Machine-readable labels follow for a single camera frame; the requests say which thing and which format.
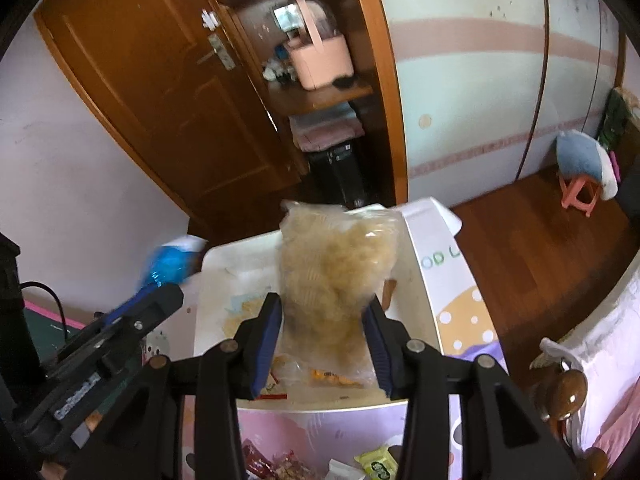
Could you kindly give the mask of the blue foil snack packet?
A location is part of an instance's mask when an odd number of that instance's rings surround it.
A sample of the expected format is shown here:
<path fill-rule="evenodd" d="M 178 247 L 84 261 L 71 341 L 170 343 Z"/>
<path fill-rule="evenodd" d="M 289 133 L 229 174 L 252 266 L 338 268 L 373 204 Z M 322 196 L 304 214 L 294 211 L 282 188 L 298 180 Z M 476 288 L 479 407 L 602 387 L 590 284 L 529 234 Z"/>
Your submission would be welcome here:
<path fill-rule="evenodd" d="M 146 264 L 140 288 L 180 285 L 196 272 L 206 240 L 183 235 L 157 247 Z"/>

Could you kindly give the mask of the dark red foil snack packet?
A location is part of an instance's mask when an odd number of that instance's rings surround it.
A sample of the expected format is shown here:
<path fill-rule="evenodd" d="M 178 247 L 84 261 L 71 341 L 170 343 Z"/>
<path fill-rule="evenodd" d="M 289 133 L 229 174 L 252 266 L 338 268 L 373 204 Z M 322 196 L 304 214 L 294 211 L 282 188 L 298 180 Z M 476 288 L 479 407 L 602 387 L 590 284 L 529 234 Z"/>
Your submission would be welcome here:
<path fill-rule="evenodd" d="M 246 471 L 251 479 L 269 480 L 276 478 L 273 463 L 265 458 L 264 454 L 256 448 L 251 440 L 246 439 L 243 441 L 242 453 Z"/>

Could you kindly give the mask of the large clear rice cracker pack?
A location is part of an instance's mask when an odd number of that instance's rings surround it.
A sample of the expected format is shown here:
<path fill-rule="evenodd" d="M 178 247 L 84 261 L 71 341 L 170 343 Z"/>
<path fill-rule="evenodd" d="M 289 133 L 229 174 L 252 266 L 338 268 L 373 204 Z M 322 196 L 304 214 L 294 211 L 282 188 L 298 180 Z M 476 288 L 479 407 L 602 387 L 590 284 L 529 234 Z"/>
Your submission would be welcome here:
<path fill-rule="evenodd" d="M 289 203 L 280 224 L 277 356 L 286 382 L 311 385 L 312 368 L 370 386 L 374 381 L 361 315 L 392 277 L 401 222 L 395 211 L 348 211 Z"/>

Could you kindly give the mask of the green wrapped candy packet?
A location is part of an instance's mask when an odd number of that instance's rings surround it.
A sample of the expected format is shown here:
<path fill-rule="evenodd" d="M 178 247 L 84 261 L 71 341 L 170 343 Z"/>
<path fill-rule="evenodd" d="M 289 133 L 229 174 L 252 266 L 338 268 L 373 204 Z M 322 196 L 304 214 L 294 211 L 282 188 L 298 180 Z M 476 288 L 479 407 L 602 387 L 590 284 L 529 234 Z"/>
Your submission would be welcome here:
<path fill-rule="evenodd" d="M 395 480 L 398 463 L 387 445 L 354 457 L 355 462 L 371 480 Z"/>

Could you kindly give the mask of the pink cartoon table mat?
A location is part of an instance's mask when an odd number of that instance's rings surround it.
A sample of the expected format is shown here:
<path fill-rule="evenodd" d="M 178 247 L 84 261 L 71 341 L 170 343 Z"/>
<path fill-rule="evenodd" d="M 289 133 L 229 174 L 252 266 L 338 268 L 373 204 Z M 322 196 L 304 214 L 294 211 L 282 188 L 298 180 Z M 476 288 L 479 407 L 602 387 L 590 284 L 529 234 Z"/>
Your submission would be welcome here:
<path fill-rule="evenodd" d="M 502 362 L 494 323 L 454 239 L 462 228 L 461 220 L 434 198 L 422 198 L 397 210 L 407 222 L 436 324 L 439 345 L 433 348 L 445 356 L 468 360 L 488 353 Z M 178 361 L 198 355 L 194 336 L 200 275 L 183 284 L 183 307 L 146 337 L 143 352 L 147 358 L 166 354 Z M 239 404 L 243 439 L 251 440 L 268 460 L 293 451 L 319 477 L 328 472 L 330 460 L 354 466 L 357 455 L 400 444 L 407 411 L 406 402 L 390 400 L 368 408 L 311 412 L 248 410 Z"/>

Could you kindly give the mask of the cream cracker packet red edge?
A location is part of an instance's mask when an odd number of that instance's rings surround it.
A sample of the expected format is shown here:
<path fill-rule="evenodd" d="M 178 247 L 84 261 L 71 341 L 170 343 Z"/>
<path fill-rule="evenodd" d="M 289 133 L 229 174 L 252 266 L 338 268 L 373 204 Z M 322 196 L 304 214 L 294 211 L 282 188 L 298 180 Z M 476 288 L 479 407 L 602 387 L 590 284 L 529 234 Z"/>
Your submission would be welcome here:
<path fill-rule="evenodd" d="M 276 356 L 271 364 L 265 387 L 260 390 L 259 400 L 286 400 L 285 388 L 286 366 L 288 360 L 284 356 Z"/>

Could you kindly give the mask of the orange fried snack pack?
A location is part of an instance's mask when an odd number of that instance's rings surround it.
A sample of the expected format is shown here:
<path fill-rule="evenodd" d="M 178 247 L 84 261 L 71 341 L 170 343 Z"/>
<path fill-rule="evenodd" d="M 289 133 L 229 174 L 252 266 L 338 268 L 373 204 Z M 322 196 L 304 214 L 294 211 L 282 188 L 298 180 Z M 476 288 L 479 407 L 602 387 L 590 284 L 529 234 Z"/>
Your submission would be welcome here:
<path fill-rule="evenodd" d="M 309 372 L 309 379 L 311 385 L 317 387 L 336 387 L 336 388 L 349 388 L 349 389 L 361 389 L 363 384 L 356 380 L 349 379 L 347 377 L 334 374 L 332 372 L 326 372 L 325 370 L 317 370 L 312 368 Z"/>

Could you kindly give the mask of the folded towels stack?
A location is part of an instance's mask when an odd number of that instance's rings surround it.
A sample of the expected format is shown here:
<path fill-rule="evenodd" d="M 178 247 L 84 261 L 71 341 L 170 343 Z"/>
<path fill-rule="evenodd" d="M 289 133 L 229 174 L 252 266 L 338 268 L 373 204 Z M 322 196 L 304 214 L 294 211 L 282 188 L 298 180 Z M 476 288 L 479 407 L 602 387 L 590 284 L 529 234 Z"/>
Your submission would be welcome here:
<path fill-rule="evenodd" d="M 304 153 L 322 152 L 364 135 L 363 125 L 347 103 L 288 118 L 294 144 Z"/>

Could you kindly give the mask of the pink plastic stool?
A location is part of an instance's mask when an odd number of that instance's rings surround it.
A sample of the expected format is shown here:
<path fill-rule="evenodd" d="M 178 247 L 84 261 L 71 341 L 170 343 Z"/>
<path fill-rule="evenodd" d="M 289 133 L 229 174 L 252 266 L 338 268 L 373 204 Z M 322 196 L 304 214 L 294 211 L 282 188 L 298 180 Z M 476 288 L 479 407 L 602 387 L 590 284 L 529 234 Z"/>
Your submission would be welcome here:
<path fill-rule="evenodd" d="M 586 218 L 590 218 L 600 200 L 602 186 L 588 176 L 565 179 L 562 174 L 559 175 L 559 184 L 562 208 L 574 208 L 581 211 Z"/>

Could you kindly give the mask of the brown wooden door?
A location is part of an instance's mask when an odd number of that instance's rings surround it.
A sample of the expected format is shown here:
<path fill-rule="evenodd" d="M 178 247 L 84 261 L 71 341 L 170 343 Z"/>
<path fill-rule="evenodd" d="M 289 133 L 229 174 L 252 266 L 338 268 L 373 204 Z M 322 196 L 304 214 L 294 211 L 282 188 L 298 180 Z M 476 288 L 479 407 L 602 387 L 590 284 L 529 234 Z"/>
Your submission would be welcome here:
<path fill-rule="evenodd" d="M 298 181 L 209 0 L 43 0 L 36 22 L 99 122 L 191 216 Z"/>

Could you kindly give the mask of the blue plush cushion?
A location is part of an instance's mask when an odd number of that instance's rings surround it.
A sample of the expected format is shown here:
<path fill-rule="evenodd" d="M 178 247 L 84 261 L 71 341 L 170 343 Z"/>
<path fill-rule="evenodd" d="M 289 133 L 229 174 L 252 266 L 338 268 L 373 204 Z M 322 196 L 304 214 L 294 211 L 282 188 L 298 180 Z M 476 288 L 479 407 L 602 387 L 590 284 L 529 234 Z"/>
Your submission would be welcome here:
<path fill-rule="evenodd" d="M 618 185 L 614 167 L 595 138 L 578 130 L 560 132 L 555 139 L 555 154 L 562 177 L 590 177 L 602 188 L 602 200 L 615 197 Z"/>

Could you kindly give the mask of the pink storage basket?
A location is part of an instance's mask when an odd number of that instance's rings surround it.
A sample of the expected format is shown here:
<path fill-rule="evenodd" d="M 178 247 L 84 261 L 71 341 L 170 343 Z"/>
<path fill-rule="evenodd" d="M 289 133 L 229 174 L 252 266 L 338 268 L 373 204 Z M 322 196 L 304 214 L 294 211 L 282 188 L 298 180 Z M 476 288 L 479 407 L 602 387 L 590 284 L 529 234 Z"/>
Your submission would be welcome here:
<path fill-rule="evenodd" d="M 332 86 L 340 78 L 355 75 L 345 37 L 338 32 L 323 39 L 307 0 L 294 0 L 303 19 L 303 36 L 288 40 L 285 50 L 300 85 L 307 91 Z"/>

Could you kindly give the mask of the wooden bed post knob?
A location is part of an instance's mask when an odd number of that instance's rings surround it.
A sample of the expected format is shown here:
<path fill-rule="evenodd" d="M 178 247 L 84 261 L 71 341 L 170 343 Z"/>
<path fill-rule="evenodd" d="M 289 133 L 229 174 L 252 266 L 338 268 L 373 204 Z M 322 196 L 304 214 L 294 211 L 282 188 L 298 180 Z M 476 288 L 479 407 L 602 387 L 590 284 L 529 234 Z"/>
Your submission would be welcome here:
<path fill-rule="evenodd" d="M 587 393 L 587 377 L 581 370 L 562 370 L 538 386 L 535 400 L 544 419 L 562 422 L 582 408 Z"/>

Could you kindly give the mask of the green chalkboard pink frame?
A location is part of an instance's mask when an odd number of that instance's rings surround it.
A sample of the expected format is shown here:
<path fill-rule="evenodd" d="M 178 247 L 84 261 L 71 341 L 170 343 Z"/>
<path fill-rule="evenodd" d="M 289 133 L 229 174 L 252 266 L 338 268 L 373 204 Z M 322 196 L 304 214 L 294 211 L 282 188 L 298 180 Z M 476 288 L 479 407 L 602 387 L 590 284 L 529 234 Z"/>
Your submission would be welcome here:
<path fill-rule="evenodd" d="M 65 344 L 61 315 L 26 301 L 24 317 L 40 361 L 52 358 Z"/>

